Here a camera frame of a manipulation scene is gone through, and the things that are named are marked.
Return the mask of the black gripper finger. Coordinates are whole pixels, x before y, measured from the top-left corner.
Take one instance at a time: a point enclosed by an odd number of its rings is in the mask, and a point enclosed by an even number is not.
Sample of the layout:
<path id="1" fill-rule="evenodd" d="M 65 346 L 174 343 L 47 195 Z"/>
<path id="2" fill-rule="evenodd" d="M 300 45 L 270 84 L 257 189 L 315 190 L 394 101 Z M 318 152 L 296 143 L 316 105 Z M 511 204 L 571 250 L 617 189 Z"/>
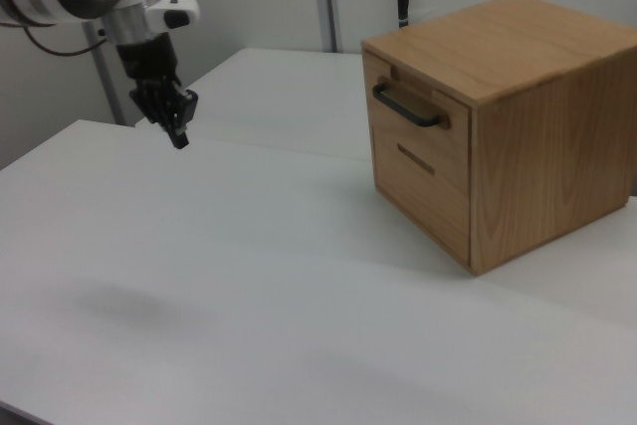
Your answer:
<path id="1" fill-rule="evenodd" d="M 168 77 L 136 80 L 130 97 L 151 123 L 158 123 L 171 139 L 177 138 L 177 108 L 173 81 Z"/>
<path id="2" fill-rule="evenodd" d="M 172 115 L 172 142 L 177 149 L 189 144 L 186 134 L 187 124 L 193 119 L 198 103 L 198 95 L 192 90 L 185 90 L 178 95 Z"/>

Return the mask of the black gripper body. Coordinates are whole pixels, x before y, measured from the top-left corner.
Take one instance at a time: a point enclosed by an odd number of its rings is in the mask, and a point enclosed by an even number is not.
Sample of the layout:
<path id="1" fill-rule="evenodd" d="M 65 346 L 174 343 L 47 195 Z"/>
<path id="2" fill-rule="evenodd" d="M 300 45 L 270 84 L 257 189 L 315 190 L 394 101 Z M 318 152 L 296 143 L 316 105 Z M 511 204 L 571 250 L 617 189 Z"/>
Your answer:
<path id="1" fill-rule="evenodd" d="M 135 90 L 151 85 L 180 88 L 178 61 L 167 33 L 141 43 L 117 45 L 115 49 L 126 75 L 135 82 Z"/>

